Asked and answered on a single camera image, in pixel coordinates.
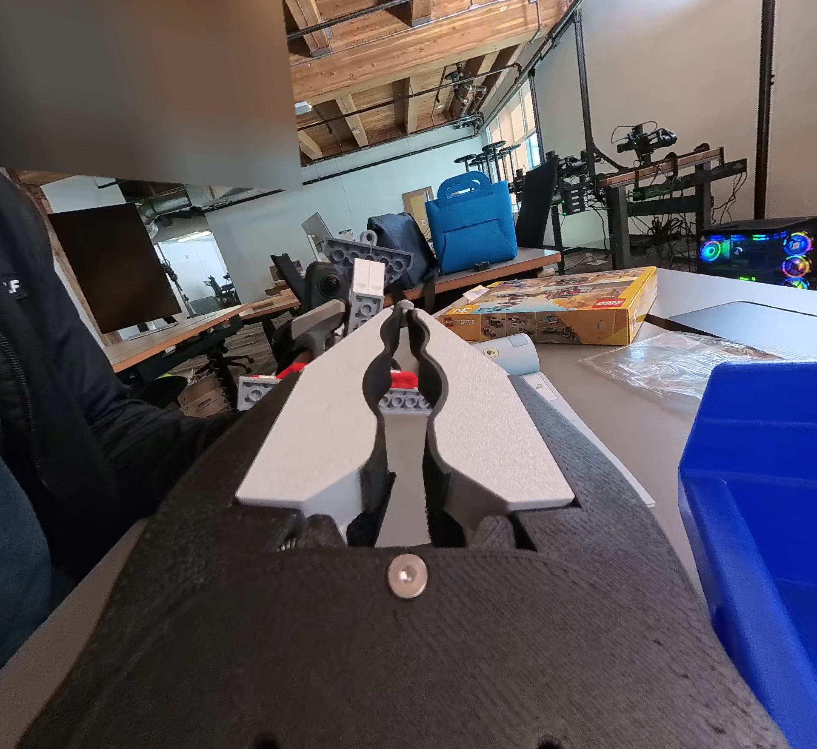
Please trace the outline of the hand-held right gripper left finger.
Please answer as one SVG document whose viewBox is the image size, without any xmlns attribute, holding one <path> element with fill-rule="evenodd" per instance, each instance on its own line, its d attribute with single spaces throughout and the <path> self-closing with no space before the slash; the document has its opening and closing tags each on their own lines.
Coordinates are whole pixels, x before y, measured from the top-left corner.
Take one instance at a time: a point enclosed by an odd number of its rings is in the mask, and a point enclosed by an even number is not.
<svg viewBox="0 0 817 749">
<path fill-rule="evenodd" d="M 284 398 L 235 499 L 332 518 L 347 541 L 377 541 L 394 485 L 379 407 L 392 387 L 403 310 L 389 307 L 271 394 Z"/>
</svg>

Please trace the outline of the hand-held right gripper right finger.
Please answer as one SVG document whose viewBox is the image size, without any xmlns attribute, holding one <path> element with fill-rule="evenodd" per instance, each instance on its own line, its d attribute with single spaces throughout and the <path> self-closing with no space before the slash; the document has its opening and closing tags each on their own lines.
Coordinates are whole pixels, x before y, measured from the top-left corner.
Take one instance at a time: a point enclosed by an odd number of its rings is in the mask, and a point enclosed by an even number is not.
<svg viewBox="0 0 817 749">
<path fill-rule="evenodd" d="M 436 318 L 408 312 L 418 389 L 431 408 L 423 453 L 431 544 L 457 548 L 490 516 L 574 503 L 515 382 Z"/>
</svg>

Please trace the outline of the grey winged toy brick model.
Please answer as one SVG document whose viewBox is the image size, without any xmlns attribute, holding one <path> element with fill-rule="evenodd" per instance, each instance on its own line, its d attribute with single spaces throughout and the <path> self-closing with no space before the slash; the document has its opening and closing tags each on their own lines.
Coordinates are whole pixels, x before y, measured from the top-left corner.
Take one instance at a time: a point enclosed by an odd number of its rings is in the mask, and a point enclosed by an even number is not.
<svg viewBox="0 0 817 749">
<path fill-rule="evenodd" d="M 377 242 L 377 234 L 366 230 L 359 241 L 328 236 L 318 243 L 326 260 L 349 280 L 346 336 L 377 317 L 383 308 L 386 287 L 410 271 L 414 263 L 414 254 L 409 251 L 380 246 Z"/>
</svg>

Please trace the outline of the red grey brick assembly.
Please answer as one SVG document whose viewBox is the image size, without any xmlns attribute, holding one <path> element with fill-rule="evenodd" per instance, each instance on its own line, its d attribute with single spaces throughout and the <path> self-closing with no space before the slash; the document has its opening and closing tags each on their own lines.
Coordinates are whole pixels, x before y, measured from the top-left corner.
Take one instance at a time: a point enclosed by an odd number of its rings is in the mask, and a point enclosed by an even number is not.
<svg viewBox="0 0 817 749">
<path fill-rule="evenodd" d="M 278 387 L 282 380 L 295 373 L 300 373 L 307 367 L 306 362 L 296 362 L 286 367 L 277 375 L 250 375 L 240 376 L 238 387 L 238 410 L 248 410 L 257 404 L 264 396 Z M 342 369 L 320 370 L 325 386 L 340 387 L 346 392 L 352 387 L 360 386 L 362 375 L 348 376 Z M 418 389 L 418 377 L 415 373 L 398 368 L 395 362 L 391 363 L 391 388 L 381 397 L 378 407 L 384 415 L 412 415 L 421 416 L 431 413 L 431 406 Z"/>
</svg>

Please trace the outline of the person's left forearm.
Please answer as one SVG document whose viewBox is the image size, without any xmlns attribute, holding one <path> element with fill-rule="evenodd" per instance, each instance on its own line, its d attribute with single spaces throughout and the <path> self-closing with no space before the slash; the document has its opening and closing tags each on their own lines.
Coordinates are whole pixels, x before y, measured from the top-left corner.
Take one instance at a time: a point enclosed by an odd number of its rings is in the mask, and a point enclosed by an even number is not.
<svg viewBox="0 0 817 749">
<path fill-rule="evenodd" d="M 109 509 L 130 519 L 154 512 L 241 417 L 232 409 L 211 417 L 189 417 L 129 396 L 116 399 L 93 426 L 111 475 Z"/>
</svg>

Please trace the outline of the wooden office desk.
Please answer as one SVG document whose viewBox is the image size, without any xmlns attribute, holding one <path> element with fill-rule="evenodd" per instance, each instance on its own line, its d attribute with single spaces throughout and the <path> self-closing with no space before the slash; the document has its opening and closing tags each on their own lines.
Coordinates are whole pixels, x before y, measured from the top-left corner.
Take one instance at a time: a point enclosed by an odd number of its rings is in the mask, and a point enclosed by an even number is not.
<svg viewBox="0 0 817 749">
<path fill-rule="evenodd" d="M 150 359 L 179 352 L 192 342 L 218 333 L 224 334 L 229 329 L 238 330 L 244 324 L 258 323 L 299 306 L 300 302 L 295 296 L 231 306 L 205 315 L 179 319 L 174 325 L 104 346 L 103 351 L 114 371 L 122 373 Z"/>
<path fill-rule="evenodd" d="M 539 271 L 562 261 L 562 255 L 557 252 L 540 248 L 520 248 L 513 259 L 493 264 L 485 271 L 471 268 L 437 277 L 434 280 L 434 293 L 464 292 L 478 285 L 487 285 L 505 279 L 517 279 L 524 273 Z"/>
</svg>

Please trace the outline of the building instruction booklet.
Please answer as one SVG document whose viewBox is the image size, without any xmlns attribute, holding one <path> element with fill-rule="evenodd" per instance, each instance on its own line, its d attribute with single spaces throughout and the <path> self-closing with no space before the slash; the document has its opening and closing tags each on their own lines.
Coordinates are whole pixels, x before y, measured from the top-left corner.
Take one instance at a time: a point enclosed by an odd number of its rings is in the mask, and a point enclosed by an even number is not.
<svg viewBox="0 0 817 749">
<path fill-rule="evenodd" d="M 501 337 L 486 342 L 477 342 L 474 349 L 491 359 L 502 368 L 508 376 L 518 376 L 533 388 L 540 399 L 554 405 L 556 410 L 567 419 L 587 440 L 598 448 L 626 478 L 640 499 L 651 510 L 656 507 L 654 499 L 639 483 L 628 468 L 606 447 L 587 424 L 577 415 L 565 398 L 557 391 L 551 381 L 539 367 L 539 359 L 534 341 L 527 335 Z"/>
</svg>

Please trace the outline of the navy backpack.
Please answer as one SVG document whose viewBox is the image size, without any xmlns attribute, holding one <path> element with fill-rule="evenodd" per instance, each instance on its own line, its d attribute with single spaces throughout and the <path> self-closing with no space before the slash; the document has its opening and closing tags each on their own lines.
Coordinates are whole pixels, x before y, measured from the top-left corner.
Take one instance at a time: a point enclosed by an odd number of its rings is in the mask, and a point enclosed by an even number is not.
<svg viewBox="0 0 817 749">
<path fill-rule="evenodd" d="M 408 213 L 387 213 L 368 219 L 367 230 L 376 236 L 376 246 L 388 250 L 411 253 L 411 266 L 396 284 L 403 291 L 420 287 L 439 266 L 420 226 Z"/>
</svg>

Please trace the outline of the cardboard box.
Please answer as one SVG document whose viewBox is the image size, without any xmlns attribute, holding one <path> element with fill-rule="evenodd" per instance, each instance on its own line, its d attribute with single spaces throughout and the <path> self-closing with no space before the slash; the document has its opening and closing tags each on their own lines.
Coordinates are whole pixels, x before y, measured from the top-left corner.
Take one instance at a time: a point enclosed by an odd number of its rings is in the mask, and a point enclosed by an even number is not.
<svg viewBox="0 0 817 749">
<path fill-rule="evenodd" d="M 190 383 L 180 393 L 178 404 L 186 417 L 210 418 L 235 412 L 215 373 Z"/>
</svg>

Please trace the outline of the yellow toy brick box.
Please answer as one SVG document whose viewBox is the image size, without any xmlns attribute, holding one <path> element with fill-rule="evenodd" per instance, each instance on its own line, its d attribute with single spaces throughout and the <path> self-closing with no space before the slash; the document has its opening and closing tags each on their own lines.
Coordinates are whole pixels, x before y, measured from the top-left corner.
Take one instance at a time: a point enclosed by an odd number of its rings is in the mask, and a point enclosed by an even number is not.
<svg viewBox="0 0 817 749">
<path fill-rule="evenodd" d="M 628 346 L 658 294 L 653 266 L 476 287 L 438 320 L 466 342 L 525 334 L 537 344 Z"/>
</svg>

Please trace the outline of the blue felt bag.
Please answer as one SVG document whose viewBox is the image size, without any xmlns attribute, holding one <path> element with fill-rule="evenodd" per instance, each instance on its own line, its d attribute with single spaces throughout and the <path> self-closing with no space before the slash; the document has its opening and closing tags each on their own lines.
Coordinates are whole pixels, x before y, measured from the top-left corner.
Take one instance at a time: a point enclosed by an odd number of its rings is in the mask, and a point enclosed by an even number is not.
<svg viewBox="0 0 817 749">
<path fill-rule="evenodd" d="M 517 255 L 515 222 L 506 182 L 470 171 L 445 180 L 426 203 L 431 242 L 442 274 L 495 264 Z"/>
</svg>

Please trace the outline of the clear plastic bag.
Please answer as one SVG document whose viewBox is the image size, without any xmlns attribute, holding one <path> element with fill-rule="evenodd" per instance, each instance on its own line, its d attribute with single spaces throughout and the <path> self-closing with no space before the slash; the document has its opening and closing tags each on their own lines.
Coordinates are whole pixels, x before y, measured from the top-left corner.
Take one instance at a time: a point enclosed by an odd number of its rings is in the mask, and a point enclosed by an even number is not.
<svg viewBox="0 0 817 749">
<path fill-rule="evenodd" d="M 775 362 L 780 356 L 717 337 L 663 332 L 583 360 L 595 373 L 658 396 L 700 399 L 722 364 Z"/>
</svg>

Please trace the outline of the black computer monitor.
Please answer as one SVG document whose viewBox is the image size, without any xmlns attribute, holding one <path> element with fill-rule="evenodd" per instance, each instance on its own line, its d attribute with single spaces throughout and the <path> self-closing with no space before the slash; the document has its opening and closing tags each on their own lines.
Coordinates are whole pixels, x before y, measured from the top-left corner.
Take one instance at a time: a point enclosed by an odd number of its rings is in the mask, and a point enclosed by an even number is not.
<svg viewBox="0 0 817 749">
<path fill-rule="evenodd" d="M 137 205 L 120 203 L 48 216 L 102 338 L 175 323 L 184 307 Z"/>
</svg>

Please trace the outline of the desktop computer with lit fans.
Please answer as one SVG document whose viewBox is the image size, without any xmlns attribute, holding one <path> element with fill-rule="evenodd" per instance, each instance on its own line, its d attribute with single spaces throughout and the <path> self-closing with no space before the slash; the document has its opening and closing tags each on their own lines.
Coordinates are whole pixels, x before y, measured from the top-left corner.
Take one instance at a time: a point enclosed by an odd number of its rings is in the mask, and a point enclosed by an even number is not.
<svg viewBox="0 0 817 749">
<path fill-rule="evenodd" d="M 711 225 L 698 238 L 696 271 L 815 290 L 816 219 L 797 216 Z"/>
</svg>

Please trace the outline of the black round fan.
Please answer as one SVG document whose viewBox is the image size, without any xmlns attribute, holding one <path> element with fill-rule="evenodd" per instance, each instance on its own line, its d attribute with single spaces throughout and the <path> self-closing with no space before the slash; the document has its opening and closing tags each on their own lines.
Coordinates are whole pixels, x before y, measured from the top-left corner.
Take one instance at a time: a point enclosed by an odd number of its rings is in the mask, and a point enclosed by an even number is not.
<svg viewBox="0 0 817 749">
<path fill-rule="evenodd" d="M 816 0 L 760 0 L 754 215 L 815 215 Z"/>
</svg>

